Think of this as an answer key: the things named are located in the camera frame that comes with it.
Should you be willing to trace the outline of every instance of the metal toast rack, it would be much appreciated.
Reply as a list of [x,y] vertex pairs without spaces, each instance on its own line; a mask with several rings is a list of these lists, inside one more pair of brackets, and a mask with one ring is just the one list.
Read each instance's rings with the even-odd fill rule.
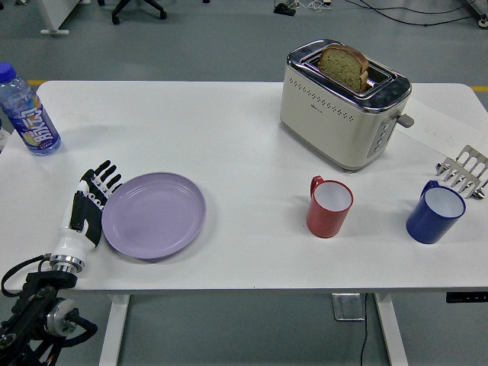
[[464,198],[482,200],[485,198],[483,189],[488,184],[488,177],[483,177],[487,170],[488,158],[466,145],[455,160],[446,158],[437,164],[436,175],[443,175],[443,181],[451,183],[451,188],[459,188],[458,192]]

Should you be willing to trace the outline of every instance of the red mug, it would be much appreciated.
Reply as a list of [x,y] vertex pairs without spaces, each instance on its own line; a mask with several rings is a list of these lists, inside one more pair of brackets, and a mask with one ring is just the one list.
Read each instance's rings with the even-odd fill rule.
[[341,229],[354,200],[347,185],[340,181],[313,177],[310,185],[307,225],[320,238],[332,238]]

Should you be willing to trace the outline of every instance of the purple plate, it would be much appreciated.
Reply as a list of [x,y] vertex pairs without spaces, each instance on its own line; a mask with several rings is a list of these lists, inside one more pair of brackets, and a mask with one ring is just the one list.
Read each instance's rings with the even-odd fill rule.
[[206,212],[205,198],[194,182],[157,172],[121,185],[108,198],[101,225],[119,252],[156,259],[187,246],[200,232]]

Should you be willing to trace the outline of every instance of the toaster vent holes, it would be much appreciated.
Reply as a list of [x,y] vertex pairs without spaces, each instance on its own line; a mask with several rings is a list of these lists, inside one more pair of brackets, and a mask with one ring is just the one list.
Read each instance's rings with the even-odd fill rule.
[[323,107],[325,107],[325,108],[331,110],[332,112],[338,114],[343,119],[349,120],[350,122],[352,122],[354,120],[353,116],[350,116],[346,112],[343,112],[341,109],[337,108],[335,105],[333,105],[330,102],[328,102],[328,101],[322,99],[321,97],[317,96],[317,94],[311,92],[311,90],[309,90],[308,88],[306,88],[303,85],[301,85],[297,80],[295,80],[293,78],[290,78],[289,79],[289,82],[292,84],[292,86],[294,86],[295,88],[297,88],[299,91],[301,91],[304,94],[308,95],[314,101],[316,101],[317,103],[321,104]]

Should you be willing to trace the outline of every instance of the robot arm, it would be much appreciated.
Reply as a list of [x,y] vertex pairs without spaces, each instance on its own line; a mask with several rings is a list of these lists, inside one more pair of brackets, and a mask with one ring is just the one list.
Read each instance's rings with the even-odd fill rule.
[[[0,327],[1,365],[54,366],[63,348],[78,345],[97,332],[95,324],[79,316],[74,301],[57,294],[61,289],[75,287],[75,273],[82,271],[88,252],[100,242],[101,213],[107,199],[120,186],[116,185],[120,175],[109,179],[115,169],[106,161],[96,170],[88,170],[66,208],[53,252],[16,265],[3,277],[2,293],[18,300],[12,307],[13,316]],[[41,271],[47,261],[51,271]],[[39,262],[38,270],[27,275],[20,292],[13,294],[5,289],[10,277],[35,262]],[[77,325],[85,331],[66,339]],[[32,340],[41,341],[35,350],[30,345]],[[39,361],[48,350],[46,360]]]
[[110,160],[96,170],[88,170],[80,180],[70,205],[66,208],[59,242],[50,256],[54,271],[78,273],[85,267],[86,255],[101,238],[101,212],[107,199],[120,185],[120,174],[108,180],[117,167]]

